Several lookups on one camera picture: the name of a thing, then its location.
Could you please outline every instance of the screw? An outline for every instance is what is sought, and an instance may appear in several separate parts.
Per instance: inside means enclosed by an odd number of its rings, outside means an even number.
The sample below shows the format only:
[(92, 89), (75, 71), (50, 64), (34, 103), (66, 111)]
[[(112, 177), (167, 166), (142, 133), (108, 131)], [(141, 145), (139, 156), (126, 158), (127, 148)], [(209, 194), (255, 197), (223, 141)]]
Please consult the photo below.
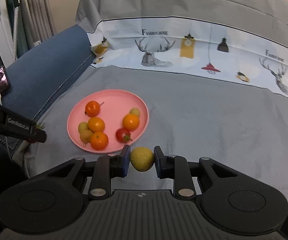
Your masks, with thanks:
[(147, 196), (147, 194), (144, 193), (144, 192), (138, 193), (137, 195), (138, 195), (140, 198), (144, 198), (144, 197)]
[(190, 197), (190, 196), (193, 196), (194, 195), (194, 191), (192, 191), (191, 189), (189, 188), (182, 188), (179, 190), (179, 194), (182, 196), (182, 197)]
[(106, 191), (102, 188), (94, 188), (91, 190), (91, 195), (94, 197), (102, 197), (106, 194)]

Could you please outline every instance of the green fruit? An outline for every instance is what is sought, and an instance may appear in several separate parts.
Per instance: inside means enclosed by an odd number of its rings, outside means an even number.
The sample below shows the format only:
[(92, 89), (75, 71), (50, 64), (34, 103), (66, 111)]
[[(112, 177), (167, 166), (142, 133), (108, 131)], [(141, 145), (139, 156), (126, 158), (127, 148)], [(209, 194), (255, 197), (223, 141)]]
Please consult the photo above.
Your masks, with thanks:
[(87, 122), (81, 122), (78, 125), (78, 132), (81, 133), (84, 130), (89, 130), (88, 126), (87, 126)]
[(93, 135), (93, 133), (91, 130), (83, 130), (80, 133), (80, 139), (81, 139), (82, 143), (86, 144), (86, 143), (90, 142), (92, 135)]
[(130, 110), (130, 114), (135, 114), (137, 117), (140, 117), (140, 110), (138, 108), (133, 107)]
[(148, 171), (154, 164), (154, 154), (145, 147), (136, 147), (131, 151), (130, 161), (138, 171)]

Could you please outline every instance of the red tomato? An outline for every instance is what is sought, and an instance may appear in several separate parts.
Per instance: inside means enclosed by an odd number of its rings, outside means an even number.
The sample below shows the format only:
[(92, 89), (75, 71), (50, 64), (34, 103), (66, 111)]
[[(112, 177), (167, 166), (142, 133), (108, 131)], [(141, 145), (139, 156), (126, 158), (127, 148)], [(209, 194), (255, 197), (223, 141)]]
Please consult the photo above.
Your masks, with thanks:
[(131, 139), (131, 133), (126, 128), (120, 128), (116, 131), (116, 140), (118, 140), (121, 143), (127, 143), (129, 141), (132, 141)]

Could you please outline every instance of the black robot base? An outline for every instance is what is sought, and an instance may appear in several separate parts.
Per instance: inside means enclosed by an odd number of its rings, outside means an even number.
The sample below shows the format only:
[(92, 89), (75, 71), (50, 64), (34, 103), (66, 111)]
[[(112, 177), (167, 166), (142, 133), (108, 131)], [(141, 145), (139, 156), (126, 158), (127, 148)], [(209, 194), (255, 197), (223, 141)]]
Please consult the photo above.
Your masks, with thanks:
[(125, 145), (96, 162), (77, 157), (7, 189), (0, 195), (0, 240), (288, 239), (282, 193), (208, 157), (187, 162), (156, 146), (157, 176), (173, 179), (173, 191), (111, 192), (111, 178), (127, 175), (129, 155)]

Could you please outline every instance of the circular pad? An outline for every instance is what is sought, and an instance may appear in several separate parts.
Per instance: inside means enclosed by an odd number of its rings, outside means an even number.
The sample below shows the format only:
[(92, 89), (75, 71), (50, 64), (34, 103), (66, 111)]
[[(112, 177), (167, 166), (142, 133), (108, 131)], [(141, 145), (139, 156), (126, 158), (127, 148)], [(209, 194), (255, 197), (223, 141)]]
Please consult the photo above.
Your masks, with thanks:
[(19, 198), (19, 205), (27, 211), (39, 212), (52, 207), (57, 197), (46, 190), (33, 190)]
[(288, 213), (281, 192), (247, 176), (216, 181), (202, 195), (200, 205), (216, 226), (245, 236), (277, 230)]
[(64, 228), (81, 213), (81, 193), (64, 179), (30, 180), (0, 195), (0, 221), (5, 227), (24, 234), (44, 234)]
[(251, 190), (236, 191), (228, 197), (228, 201), (232, 207), (245, 212), (258, 211), (266, 204), (261, 194)]

